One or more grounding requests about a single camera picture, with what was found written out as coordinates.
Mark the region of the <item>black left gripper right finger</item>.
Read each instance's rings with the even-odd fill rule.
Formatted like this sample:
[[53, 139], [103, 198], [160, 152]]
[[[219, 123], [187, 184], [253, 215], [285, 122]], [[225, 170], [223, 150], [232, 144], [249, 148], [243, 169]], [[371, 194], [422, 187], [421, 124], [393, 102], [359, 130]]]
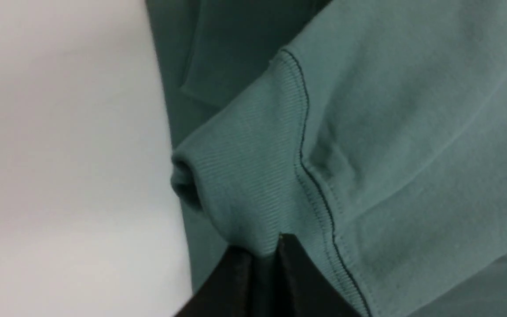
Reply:
[[358, 317], [310, 259], [295, 235], [279, 236], [276, 247], [278, 317]]

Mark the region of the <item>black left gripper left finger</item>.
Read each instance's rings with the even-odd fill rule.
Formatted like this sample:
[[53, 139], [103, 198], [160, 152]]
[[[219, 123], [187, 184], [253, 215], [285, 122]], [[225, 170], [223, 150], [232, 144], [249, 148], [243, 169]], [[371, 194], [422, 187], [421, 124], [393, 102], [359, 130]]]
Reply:
[[228, 247], [199, 291], [177, 317], [249, 317], [253, 257], [241, 247]]

